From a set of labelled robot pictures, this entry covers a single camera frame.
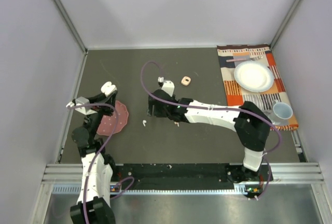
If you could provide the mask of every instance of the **placemat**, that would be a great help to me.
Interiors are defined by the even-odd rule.
[[[217,46],[220,70],[222,73],[228,106],[243,105],[244,101],[254,102],[263,112],[272,111],[272,102],[279,100],[291,105],[280,77],[279,71],[270,47],[264,45],[227,45]],[[243,61],[226,62],[230,59],[252,58],[262,55],[263,58],[255,61],[269,67],[274,76],[273,86],[266,92],[249,92],[242,88],[234,78],[235,67]],[[295,130],[298,128],[295,115],[288,119],[288,125],[277,126],[279,130]]]

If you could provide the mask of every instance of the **white wall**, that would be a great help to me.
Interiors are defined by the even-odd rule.
[[[61,0],[88,48],[270,43],[294,0]]]
[[[0,216],[28,223],[82,52],[52,0],[0,0]]]
[[[274,55],[299,121],[301,139],[332,194],[332,3],[304,0]]]

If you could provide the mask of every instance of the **wire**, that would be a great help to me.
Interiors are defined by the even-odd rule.
[[[123,195],[134,184],[135,178],[132,177],[132,176],[128,176],[128,177],[122,179],[121,181],[119,181],[117,184],[115,184],[113,186],[113,188],[116,188],[116,187],[120,186],[121,184],[123,184],[123,182],[125,182],[125,181],[127,181],[129,179],[131,179],[131,182],[129,183],[129,185],[125,189],[123,189],[119,194],[117,194],[114,197],[112,197],[111,200],[114,200],[114,199],[120,197],[121,195]]]
[[[150,63],[156,65],[156,66],[159,68],[159,73],[160,73],[161,75],[163,75],[162,68],[161,68],[161,66],[160,66],[157,62],[155,62],[155,61],[148,61],[148,62],[146,62],[146,63],[143,65],[143,67],[142,67],[142,69],[141,69],[141,85],[142,85],[143,89],[145,90],[145,92],[146,92],[149,96],[151,96],[153,99],[158,100],[158,101],[160,101],[160,102],[162,102],[162,103],[169,104],[169,105],[173,105],[173,106],[180,106],[180,107],[186,107],[186,108],[195,108],[195,109],[208,110],[207,107],[203,107],[203,106],[190,106],[190,105],[184,105],[184,104],[174,103],[174,102],[166,101],[166,100],[163,100],[163,99],[161,99],[161,98],[159,98],[159,97],[154,96],[154,95],[153,95],[153,94],[152,94],[152,93],[146,88],[146,86],[145,86],[145,84],[144,84],[144,80],[143,80],[143,75],[144,75],[145,67],[146,67],[148,64],[150,64]],[[255,118],[257,118],[257,119],[263,121],[264,123],[266,123],[266,124],[269,125],[270,127],[272,127],[272,128],[275,130],[275,132],[277,133],[277,135],[278,135],[278,143],[277,143],[276,146],[274,146],[272,149],[267,150],[267,151],[263,154],[263,156],[262,156],[262,158],[267,162],[267,165],[268,165],[268,168],[269,168],[269,176],[268,176],[268,180],[267,180],[267,182],[266,182],[266,186],[265,186],[263,192],[262,192],[262,193],[259,195],[259,197],[258,197],[258,199],[259,199],[259,198],[265,193],[265,191],[266,191],[266,189],[267,189],[267,187],[268,187],[268,185],[269,185],[269,181],[271,180],[271,174],[272,174],[272,172],[271,172],[271,166],[270,166],[269,162],[266,160],[265,155],[266,155],[267,153],[269,153],[269,152],[272,152],[272,151],[276,150],[276,149],[282,144],[282,136],[281,136],[280,131],[275,127],[274,124],[272,124],[271,122],[269,122],[269,121],[266,120],[265,118],[261,117],[260,115],[258,115],[258,114],[256,114],[256,113],[253,113],[253,112],[251,112],[251,111],[245,110],[245,109],[241,109],[241,108],[228,108],[228,107],[216,107],[216,108],[213,108],[213,109],[211,109],[211,110],[213,110],[213,111],[215,111],[215,110],[219,110],[219,111],[239,111],[239,112],[242,112],[242,113],[249,114],[249,115],[251,115],[251,116],[253,116],[253,117],[255,117]]]
[[[68,107],[68,109],[76,109],[76,108],[81,108],[81,107],[86,107],[86,106],[107,106],[110,107],[114,112],[115,112],[115,116],[116,116],[116,123],[114,125],[114,128],[110,134],[110,136],[108,136],[108,138],[106,139],[106,141],[104,142],[104,144],[100,147],[100,149],[95,153],[94,157],[91,160],[91,163],[89,165],[88,168],[88,172],[87,172],[87,176],[85,178],[85,182],[84,182],[84,190],[83,190],[83,214],[84,214],[84,219],[86,224],[90,224],[89,222],[89,217],[88,217],[88,211],[87,211],[87,188],[88,188],[88,180],[89,180],[89,174],[91,172],[92,166],[94,164],[94,161],[96,160],[97,156],[100,154],[100,152],[105,148],[105,146],[107,145],[108,141],[110,140],[110,138],[112,137],[116,126],[118,125],[119,122],[119,118],[118,118],[118,111],[116,111],[115,107],[106,103],[93,103],[93,104],[85,104],[85,105],[79,105],[79,106],[72,106],[72,107]]]

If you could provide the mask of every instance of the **mug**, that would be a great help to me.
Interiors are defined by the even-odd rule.
[[[287,119],[290,119],[293,115],[293,109],[291,106],[284,102],[274,100],[272,102],[272,113],[268,118],[274,125],[287,125]]]

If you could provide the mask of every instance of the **pink scalloped plate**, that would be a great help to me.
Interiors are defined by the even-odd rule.
[[[123,105],[123,103],[116,101],[115,109],[116,111],[118,111],[119,121],[118,125],[115,128],[114,134],[120,132],[123,129],[123,127],[125,127],[125,125],[128,122],[128,116],[129,116],[127,108],[125,105]],[[115,114],[113,114],[112,116],[104,115],[102,118],[102,122],[98,127],[97,134],[100,136],[110,136],[115,123],[116,123]]]

